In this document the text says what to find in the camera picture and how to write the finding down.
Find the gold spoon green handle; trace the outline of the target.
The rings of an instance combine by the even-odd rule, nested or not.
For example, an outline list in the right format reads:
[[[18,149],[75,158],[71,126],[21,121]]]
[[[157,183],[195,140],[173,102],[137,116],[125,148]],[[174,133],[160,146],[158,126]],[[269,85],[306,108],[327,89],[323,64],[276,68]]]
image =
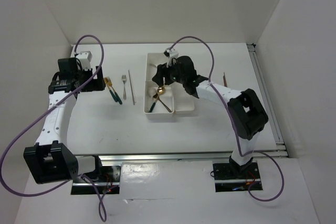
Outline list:
[[[153,112],[154,107],[155,107],[155,105],[156,105],[156,102],[157,102],[157,100],[158,100],[158,97],[160,97],[160,95],[156,95],[156,96],[152,97],[152,98],[154,99],[154,101],[153,101],[152,104],[151,104],[151,107],[150,107],[150,109],[149,109],[149,113],[152,113],[152,112]]]

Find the green handled utensil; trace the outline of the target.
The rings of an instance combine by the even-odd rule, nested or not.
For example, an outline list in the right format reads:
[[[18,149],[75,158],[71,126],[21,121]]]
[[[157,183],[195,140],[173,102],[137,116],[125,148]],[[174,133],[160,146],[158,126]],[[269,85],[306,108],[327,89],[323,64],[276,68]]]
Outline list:
[[[109,77],[104,77],[103,79],[104,79],[105,84],[107,85],[108,90],[109,90],[110,94],[112,95],[112,98],[114,99],[114,101],[119,103],[119,104],[122,104],[122,101],[121,101],[118,93],[116,92],[116,90],[113,87],[111,79]]]

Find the dark wooden spoon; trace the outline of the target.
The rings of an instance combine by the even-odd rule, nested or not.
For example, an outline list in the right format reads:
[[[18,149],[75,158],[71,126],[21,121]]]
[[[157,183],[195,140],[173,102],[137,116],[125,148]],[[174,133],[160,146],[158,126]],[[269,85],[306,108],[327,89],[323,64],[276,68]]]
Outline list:
[[[172,110],[161,100],[160,97],[157,98],[160,103],[165,107],[165,109],[169,112],[169,113],[172,113]]]

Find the white plastic spoon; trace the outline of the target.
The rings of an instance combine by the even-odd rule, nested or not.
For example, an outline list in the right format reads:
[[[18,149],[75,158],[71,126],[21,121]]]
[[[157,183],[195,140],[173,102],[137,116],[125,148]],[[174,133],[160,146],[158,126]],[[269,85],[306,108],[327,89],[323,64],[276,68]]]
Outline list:
[[[165,92],[164,87],[152,87],[148,89],[148,96],[154,97],[156,95],[162,95]]]

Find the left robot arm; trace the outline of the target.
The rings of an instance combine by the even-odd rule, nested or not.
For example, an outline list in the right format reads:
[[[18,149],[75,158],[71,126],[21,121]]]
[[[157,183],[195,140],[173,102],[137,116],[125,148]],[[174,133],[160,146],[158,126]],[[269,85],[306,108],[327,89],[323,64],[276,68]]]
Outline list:
[[[67,132],[71,113],[78,95],[72,94],[85,81],[82,92],[102,91],[105,88],[102,70],[93,79],[92,55],[85,51],[75,57],[59,59],[59,71],[48,87],[49,107],[42,131],[34,146],[24,150],[24,160],[38,184],[74,180],[85,174],[91,181],[103,177],[103,167],[97,155],[75,156],[67,147]]]

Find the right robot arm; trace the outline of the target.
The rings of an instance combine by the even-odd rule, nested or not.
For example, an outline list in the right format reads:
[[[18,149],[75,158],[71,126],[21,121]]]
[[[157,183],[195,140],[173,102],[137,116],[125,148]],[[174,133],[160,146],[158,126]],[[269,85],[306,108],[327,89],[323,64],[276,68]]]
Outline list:
[[[253,161],[253,152],[260,132],[268,122],[268,115],[256,92],[245,91],[213,83],[197,74],[189,56],[168,57],[168,62],[157,66],[152,81],[160,87],[179,83],[185,92],[223,106],[236,135],[236,147],[229,157],[229,172],[235,178],[242,177]]]

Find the white narrow tray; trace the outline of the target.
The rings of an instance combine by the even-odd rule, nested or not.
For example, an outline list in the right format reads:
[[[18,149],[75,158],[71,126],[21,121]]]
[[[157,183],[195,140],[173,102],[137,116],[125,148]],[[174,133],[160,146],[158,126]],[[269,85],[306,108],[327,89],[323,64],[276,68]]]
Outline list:
[[[176,114],[192,113],[195,109],[193,97],[180,85],[173,87],[174,110]]]

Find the white divided utensil tray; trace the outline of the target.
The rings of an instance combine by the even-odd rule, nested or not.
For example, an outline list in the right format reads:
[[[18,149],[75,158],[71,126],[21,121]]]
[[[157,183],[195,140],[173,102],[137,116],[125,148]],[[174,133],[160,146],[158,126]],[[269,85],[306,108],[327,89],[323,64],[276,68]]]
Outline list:
[[[172,110],[169,113],[165,107],[157,100],[156,105],[152,113],[149,113],[154,99],[148,96],[148,89],[152,87],[158,87],[158,85],[152,81],[152,77],[156,74],[156,71],[149,67],[148,64],[152,63],[160,65],[166,63],[166,56],[163,53],[148,53],[146,57],[146,71],[145,71],[145,88],[144,88],[144,113],[149,120],[165,120],[173,116],[174,113],[174,97],[172,86],[164,86],[165,92],[160,95],[161,100]]]

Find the small silver fork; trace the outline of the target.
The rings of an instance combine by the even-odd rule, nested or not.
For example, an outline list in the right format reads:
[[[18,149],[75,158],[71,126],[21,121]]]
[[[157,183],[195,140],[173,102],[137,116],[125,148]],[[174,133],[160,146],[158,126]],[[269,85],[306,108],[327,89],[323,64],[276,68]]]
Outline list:
[[[123,99],[127,99],[127,92],[126,92],[126,82],[127,82],[127,77],[125,74],[122,75],[121,80],[123,82]]]

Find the aluminium side rail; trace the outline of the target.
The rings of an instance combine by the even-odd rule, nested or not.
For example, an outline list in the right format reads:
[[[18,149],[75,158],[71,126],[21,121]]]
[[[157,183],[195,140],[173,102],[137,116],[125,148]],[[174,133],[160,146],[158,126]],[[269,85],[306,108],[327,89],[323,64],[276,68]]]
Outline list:
[[[262,96],[262,99],[263,99],[264,104],[265,104],[265,109],[266,109],[266,112],[267,112],[268,117],[269,117],[269,123],[270,123],[270,127],[271,127],[271,130],[272,130],[272,134],[275,138],[275,144],[276,144],[276,147],[277,147],[276,152],[278,154],[274,154],[273,156],[274,157],[279,157],[279,158],[281,158],[281,157],[288,158],[289,155],[288,155],[288,152],[287,152],[287,148],[286,148],[286,145],[283,141],[282,133],[281,133],[281,130],[280,130],[280,127],[279,127],[279,124],[278,124],[278,120],[277,120],[276,115],[275,115],[274,108],[272,106],[272,102],[271,102],[269,92],[268,92],[268,89],[267,89],[267,86],[266,86],[265,78],[264,78],[263,72],[261,70],[260,63],[259,63],[258,58],[257,58],[256,44],[246,44],[246,46],[247,46],[247,50],[248,50],[249,55],[250,55],[250,59],[251,59],[252,65],[253,65],[253,69],[255,71],[257,82],[258,82],[258,85],[259,85],[259,88],[260,88],[260,91],[261,91],[261,96]]]

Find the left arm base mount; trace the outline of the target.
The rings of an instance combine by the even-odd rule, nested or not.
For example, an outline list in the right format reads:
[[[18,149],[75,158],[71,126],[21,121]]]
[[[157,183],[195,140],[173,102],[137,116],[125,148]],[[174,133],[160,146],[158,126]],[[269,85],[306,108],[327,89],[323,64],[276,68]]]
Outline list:
[[[96,167],[86,175],[93,181],[100,195],[118,195],[120,193],[121,165],[103,165],[99,156],[95,156]],[[86,178],[78,178],[72,183],[71,195],[94,195],[96,191]]]

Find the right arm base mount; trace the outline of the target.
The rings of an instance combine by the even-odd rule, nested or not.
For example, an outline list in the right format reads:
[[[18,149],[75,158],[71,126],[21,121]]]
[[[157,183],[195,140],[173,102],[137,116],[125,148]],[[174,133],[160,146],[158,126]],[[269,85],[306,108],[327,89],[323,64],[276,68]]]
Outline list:
[[[235,175],[229,163],[214,163],[210,176],[214,178],[215,191],[238,192],[250,190],[263,190],[258,164],[251,163],[242,173]]]

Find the aluminium front rail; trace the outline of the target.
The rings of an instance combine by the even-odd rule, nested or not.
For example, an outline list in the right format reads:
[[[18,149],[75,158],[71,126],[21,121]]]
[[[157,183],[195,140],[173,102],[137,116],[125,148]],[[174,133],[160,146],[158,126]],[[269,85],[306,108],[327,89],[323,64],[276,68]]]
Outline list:
[[[99,155],[102,163],[124,162],[168,162],[168,161],[202,161],[228,159],[229,152],[175,153],[175,154],[133,154],[133,155]]]

